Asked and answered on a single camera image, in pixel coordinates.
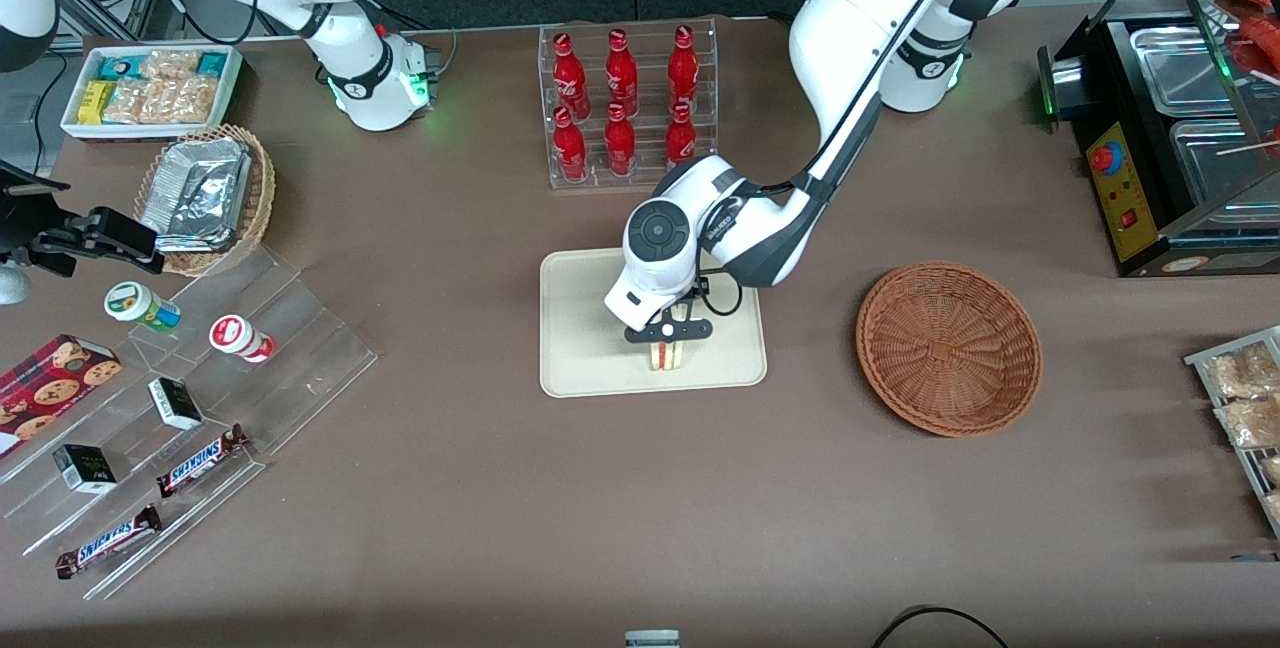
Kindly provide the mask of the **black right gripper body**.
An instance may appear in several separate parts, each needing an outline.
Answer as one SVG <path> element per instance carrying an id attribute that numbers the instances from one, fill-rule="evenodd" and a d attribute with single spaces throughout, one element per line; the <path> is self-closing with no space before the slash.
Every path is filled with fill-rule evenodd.
<path id="1" fill-rule="evenodd" d="M 67 227 L 70 213 L 58 205 L 54 193 L 69 188 L 67 183 L 1 161 L 3 263 L 17 263 L 22 250 L 29 248 L 46 233 Z"/>

